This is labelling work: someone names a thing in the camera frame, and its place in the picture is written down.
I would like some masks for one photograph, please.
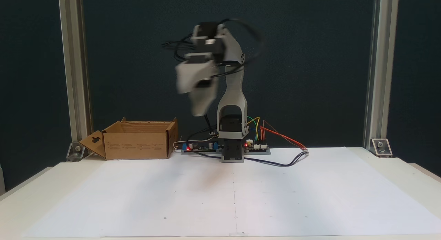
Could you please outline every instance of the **white table surface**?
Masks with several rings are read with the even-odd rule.
[[[403,192],[415,199],[438,218],[441,218],[441,182],[436,181],[400,160],[381,159],[363,148],[349,148],[362,160],[383,174]],[[105,161],[100,157],[88,157],[76,163],[60,163],[32,182],[0,201],[0,239],[30,239],[20,237],[22,232],[39,220],[66,195],[81,185]],[[154,237],[110,238],[118,240],[151,240]],[[186,239],[220,239],[220,237],[187,237]],[[229,240],[241,237],[227,237]],[[293,239],[293,240],[439,240],[436,235],[398,236],[315,236],[315,237],[247,237],[247,239]],[[31,238],[35,240],[71,240],[71,238]],[[181,237],[161,237],[162,240]]]

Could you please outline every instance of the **metal bracket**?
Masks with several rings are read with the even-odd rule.
[[[372,139],[371,152],[380,158],[392,157],[392,150],[390,149],[389,141],[387,140],[387,138]]]
[[[73,142],[69,145],[68,155],[66,156],[67,162],[81,161],[87,155],[87,150],[80,143]]]

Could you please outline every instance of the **cable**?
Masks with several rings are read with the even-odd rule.
[[[280,134],[280,133],[278,133],[278,132],[274,132],[274,131],[272,131],[272,130],[270,130],[270,129],[268,129],[268,128],[265,128],[265,130],[267,130],[267,131],[269,131],[269,132],[271,132],[271,133],[273,133],[273,134],[275,134],[275,135],[279,135],[279,136],[285,138],[288,142],[293,141],[293,143],[292,143],[292,142],[290,142],[290,143],[293,144],[293,145],[298,146],[298,147],[301,148],[301,149],[306,149],[306,147],[305,147],[303,144],[299,143],[298,141],[296,141],[296,140],[294,140],[294,139],[292,139],[292,138],[289,138],[289,137],[287,137],[287,136],[285,136],[285,135],[282,135],[282,134]]]
[[[165,43],[161,44],[161,46],[166,50],[174,50],[173,58],[175,58],[176,61],[183,62],[183,61],[185,61],[185,58],[178,54],[178,50],[195,50],[196,49],[196,47],[194,46],[194,44],[192,42],[187,41],[187,39],[189,37],[191,37],[192,34],[193,33],[189,33],[187,36],[185,36],[184,38],[182,38],[179,41],[165,42]]]
[[[206,142],[206,141],[210,141],[211,139],[213,139],[214,137],[211,137],[211,138],[207,138],[207,139],[205,139],[205,140],[190,140],[190,141],[177,141],[177,142],[174,142],[173,143],[173,147],[175,147],[175,149],[178,149],[177,147],[176,147],[176,144],[177,143],[187,143],[187,142]]]
[[[259,47],[259,51],[257,53],[255,53],[249,59],[245,60],[239,66],[233,68],[232,70],[227,71],[227,72],[223,72],[223,73],[219,73],[219,74],[215,74],[215,75],[211,75],[211,78],[221,77],[221,76],[225,76],[225,75],[230,75],[230,74],[234,74],[234,73],[242,71],[243,67],[246,64],[250,64],[250,63],[252,63],[253,61],[255,61],[257,59],[257,57],[262,53],[262,50],[263,50],[263,48],[265,46],[265,40],[264,40],[262,34],[258,30],[256,30],[254,27],[252,27],[250,24],[244,22],[243,20],[236,19],[236,18],[227,18],[227,19],[224,19],[224,20],[220,21],[218,24],[226,23],[228,21],[234,21],[234,22],[239,23],[240,25],[242,25],[250,33],[250,35],[252,37],[254,37],[256,39],[256,41],[259,43],[259,46],[260,46]]]
[[[302,151],[296,157],[294,157],[294,159],[288,164],[282,164],[282,163],[277,163],[277,162],[273,162],[273,161],[269,161],[269,160],[261,160],[261,159],[255,159],[255,158],[249,158],[249,157],[245,157],[245,159],[252,160],[255,162],[264,163],[264,164],[269,164],[269,165],[273,165],[273,166],[278,166],[278,167],[290,167],[290,166],[296,164],[302,156],[308,156],[308,155],[309,155],[308,151]]]
[[[270,130],[270,129],[268,129],[268,128],[266,128],[265,127],[265,123],[266,124],[268,124],[274,131],[272,131],[272,130]],[[301,143],[299,143],[298,141],[296,141],[296,140],[294,140],[294,139],[292,139],[292,138],[289,138],[289,137],[287,137],[287,136],[285,136],[285,135],[282,135],[282,134],[280,134],[272,125],[270,125],[266,120],[263,120],[263,127],[260,129],[260,132],[265,132],[265,131],[269,131],[269,132],[271,132],[271,133],[273,133],[273,134],[276,134],[276,135],[279,135],[279,136],[281,136],[281,137],[283,137],[285,140],[287,140],[289,143],[291,143],[291,144],[293,144],[293,145],[295,145],[295,146],[298,146],[299,148],[301,148],[301,149],[303,149],[303,150],[307,150],[307,148],[303,145],[303,144],[301,144]]]
[[[210,129],[210,136],[215,136],[216,133],[214,133],[213,128],[211,128],[210,121],[208,120],[208,116],[206,113],[204,114],[204,117],[205,117],[205,122],[207,122],[208,128]]]
[[[259,134],[258,134],[258,125],[259,125],[259,120],[260,120],[260,117],[256,117],[255,119],[258,119],[257,120],[257,123],[256,123],[256,121],[255,121],[255,119],[253,119],[252,117],[249,117],[250,119],[251,119],[251,121],[249,121],[247,124],[249,124],[249,123],[251,123],[251,122],[254,122],[254,124],[256,125],[256,140],[259,140]]]
[[[209,128],[205,128],[205,129],[203,129],[203,130],[200,130],[200,131],[198,131],[198,132],[196,132],[196,133],[191,134],[191,135],[187,138],[187,140],[186,140],[187,146],[188,146],[188,144],[190,143],[190,140],[189,140],[189,139],[190,139],[192,136],[194,136],[194,135],[196,135],[196,134],[199,134],[199,133],[208,132],[208,131],[210,131],[210,129],[209,129]],[[205,154],[203,154],[203,153],[200,153],[200,152],[198,152],[198,151],[194,151],[194,150],[192,150],[192,149],[190,149],[190,151],[193,152],[193,153],[196,153],[196,154],[198,154],[198,155],[200,155],[200,156],[203,156],[203,157],[210,157],[210,158],[216,158],[216,159],[220,159],[220,158],[221,158],[221,157],[215,157],[215,156],[205,155]]]

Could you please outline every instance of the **dark backdrop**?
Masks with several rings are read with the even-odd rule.
[[[441,176],[441,0],[399,0],[387,136],[395,156]]]
[[[248,115],[310,147],[362,146],[373,0],[84,0],[84,8],[95,130],[123,116],[178,117],[184,137],[204,128],[187,95],[177,94],[178,63],[160,44],[201,21],[239,17],[267,40],[245,70]],[[252,55],[252,38],[227,26]],[[222,78],[212,122],[224,91]]]
[[[58,0],[0,0],[0,165],[6,190],[66,160],[71,132]]]

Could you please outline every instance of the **cardboard box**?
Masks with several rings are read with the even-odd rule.
[[[178,141],[178,120],[128,122],[124,117],[80,144],[106,160],[167,159]]]

